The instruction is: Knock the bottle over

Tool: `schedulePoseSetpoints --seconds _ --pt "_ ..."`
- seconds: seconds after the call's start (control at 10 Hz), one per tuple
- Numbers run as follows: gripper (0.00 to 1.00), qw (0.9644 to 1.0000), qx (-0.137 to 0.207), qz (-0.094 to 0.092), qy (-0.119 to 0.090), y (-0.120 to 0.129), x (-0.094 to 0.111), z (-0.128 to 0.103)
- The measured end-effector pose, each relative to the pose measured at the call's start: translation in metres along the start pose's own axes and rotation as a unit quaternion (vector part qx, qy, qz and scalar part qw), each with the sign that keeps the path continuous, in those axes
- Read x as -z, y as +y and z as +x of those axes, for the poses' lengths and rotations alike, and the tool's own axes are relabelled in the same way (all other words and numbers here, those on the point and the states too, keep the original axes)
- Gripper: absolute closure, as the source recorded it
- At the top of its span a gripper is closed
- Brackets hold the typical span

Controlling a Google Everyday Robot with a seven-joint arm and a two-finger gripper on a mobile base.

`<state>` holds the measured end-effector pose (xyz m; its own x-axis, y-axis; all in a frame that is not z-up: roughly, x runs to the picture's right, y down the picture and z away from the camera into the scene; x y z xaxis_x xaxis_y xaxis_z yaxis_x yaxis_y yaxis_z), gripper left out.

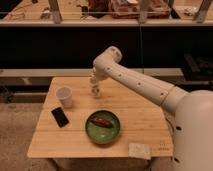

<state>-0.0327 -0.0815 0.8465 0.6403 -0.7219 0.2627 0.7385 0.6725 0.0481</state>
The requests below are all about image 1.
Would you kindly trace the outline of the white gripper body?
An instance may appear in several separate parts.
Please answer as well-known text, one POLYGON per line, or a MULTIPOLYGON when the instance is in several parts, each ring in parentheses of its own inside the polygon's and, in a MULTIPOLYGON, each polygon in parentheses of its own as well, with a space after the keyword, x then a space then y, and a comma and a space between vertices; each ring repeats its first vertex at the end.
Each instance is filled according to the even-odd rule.
POLYGON ((103 81, 107 78, 107 76, 96 68, 92 69, 92 73, 90 76, 90 83, 92 85, 98 85, 100 81, 103 81))

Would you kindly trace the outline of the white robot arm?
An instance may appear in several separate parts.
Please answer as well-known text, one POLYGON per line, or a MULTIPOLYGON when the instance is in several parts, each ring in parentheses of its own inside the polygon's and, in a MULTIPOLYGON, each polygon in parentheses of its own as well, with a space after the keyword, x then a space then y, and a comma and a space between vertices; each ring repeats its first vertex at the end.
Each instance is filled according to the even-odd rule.
POLYGON ((110 46, 93 61, 93 80, 111 77, 175 116, 173 171, 213 171, 213 91, 187 92, 119 64, 110 46))

